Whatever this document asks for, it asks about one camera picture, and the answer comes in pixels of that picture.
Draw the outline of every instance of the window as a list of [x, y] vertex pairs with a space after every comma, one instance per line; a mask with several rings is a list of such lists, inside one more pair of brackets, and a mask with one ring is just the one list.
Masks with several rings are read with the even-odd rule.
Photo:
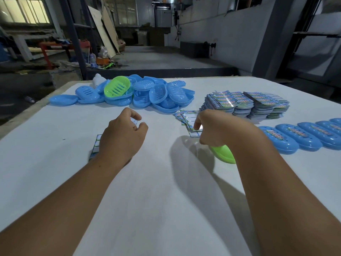
[[136, 0], [105, 0], [113, 11], [115, 26], [137, 26]]
[[7, 23], [50, 23], [43, 0], [0, 0], [0, 13]]
[[235, 0], [234, 10], [242, 10], [257, 6], [262, 3], [262, 0]]

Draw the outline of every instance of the black box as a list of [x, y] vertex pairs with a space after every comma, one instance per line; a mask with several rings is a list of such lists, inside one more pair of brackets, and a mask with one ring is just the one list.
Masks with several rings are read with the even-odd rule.
[[180, 53], [191, 58], [209, 58], [209, 51], [207, 42], [180, 42]]

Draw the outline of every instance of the green soap dish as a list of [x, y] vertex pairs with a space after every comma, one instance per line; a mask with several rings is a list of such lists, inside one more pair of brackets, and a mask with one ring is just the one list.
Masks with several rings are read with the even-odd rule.
[[104, 88], [104, 94], [108, 98], [122, 96], [130, 88], [130, 80], [125, 76], [112, 79]]
[[236, 164], [236, 160], [234, 159], [233, 154], [227, 145], [223, 145], [220, 147], [210, 146], [210, 149], [216, 158], [226, 163]]

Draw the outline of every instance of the white tabletop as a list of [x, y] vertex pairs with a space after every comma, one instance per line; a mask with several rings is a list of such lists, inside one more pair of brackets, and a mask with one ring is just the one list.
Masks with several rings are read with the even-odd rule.
[[[187, 110], [197, 110], [215, 90], [260, 91], [288, 99], [291, 107], [283, 118], [264, 120], [258, 126], [341, 116], [339, 104], [264, 79], [183, 80], [186, 88], [196, 91]], [[74, 94], [80, 85], [66, 94]], [[105, 103], [48, 105], [4, 137], [0, 230], [83, 167], [96, 135], [121, 111], [122, 107]], [[172, 115], [151, 107], [138, 112], [149, 126], [146, 140], [110, 185], [75, 255], [258, 255], [236, 165], [216, 159]], [[298, 150], [283, 157], [341, 220], [341, 151]]]

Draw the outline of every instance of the row of soap dishes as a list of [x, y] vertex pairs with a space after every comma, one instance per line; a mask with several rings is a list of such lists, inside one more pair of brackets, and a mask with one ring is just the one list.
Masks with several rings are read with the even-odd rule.
[[306, 151], [317, 151], [322, 146], [341, 150], [341, 118], [329, 121], [318, 121], [291, 124], [279, 124], [275, 128], [259, 127], [273, 142], [282, 154], [293, 154], [299, 148]]
[[93, 89], [81, 86], [76, 89], [76, 95], [56, 95], [50, 103], [58, 106], [68, 106], [77, 102], [94, 104], [106, 102], [116, 106], [127, 106], [133, 102], [137, 108], [152, 105], [164, 113], [175, 113], [181, 107], [188, 106], [194, 100], [195, 91], [183, 88], [184, 81], [167, 83], [164, 79], [138, 75], [129, 77], [118, 76], [106, 80]]

